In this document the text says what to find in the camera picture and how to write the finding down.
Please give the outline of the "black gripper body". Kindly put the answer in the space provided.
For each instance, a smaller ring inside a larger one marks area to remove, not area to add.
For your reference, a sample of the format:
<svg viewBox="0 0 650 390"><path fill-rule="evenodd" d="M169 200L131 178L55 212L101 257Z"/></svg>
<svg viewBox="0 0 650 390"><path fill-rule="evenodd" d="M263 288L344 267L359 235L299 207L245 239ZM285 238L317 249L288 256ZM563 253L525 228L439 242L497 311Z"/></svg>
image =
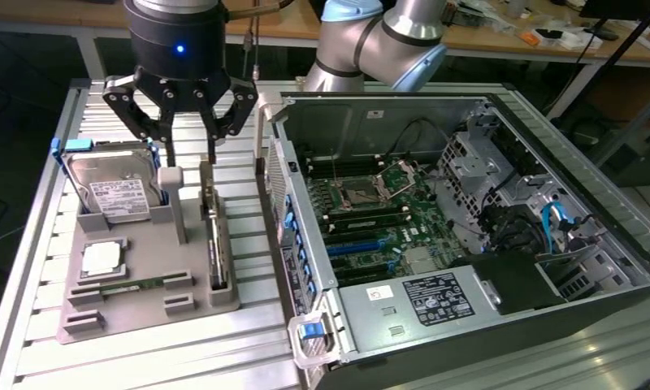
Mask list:
<svg viewBox="0 0 650 390"><path fill-rule="evenodd" d="M225 14L209 1L196 13L159 2L127 1L131 44L136 58L135 86L161 104L172 93L177 113L196 112L195 91L216 102L229 89L225 70Z"/></svg>

